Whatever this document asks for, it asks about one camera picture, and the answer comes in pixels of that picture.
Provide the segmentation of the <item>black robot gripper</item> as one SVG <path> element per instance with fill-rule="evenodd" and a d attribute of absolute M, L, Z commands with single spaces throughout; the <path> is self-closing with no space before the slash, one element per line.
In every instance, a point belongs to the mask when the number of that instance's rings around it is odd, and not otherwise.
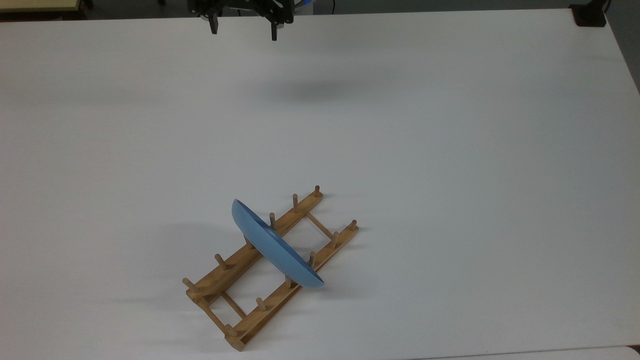
<path fill-rule="evenodd" d="M 224 9 L 254 12 L 271 23 L 270 38 L 275 42 L 278 39 L 279 25 L 294 22 L 295 2 L 294 0 L 188 0 L 187 9 L 190 14 L 208 21 L 213 35 L 218 34 L 218 18 L 222 16 Z"/>

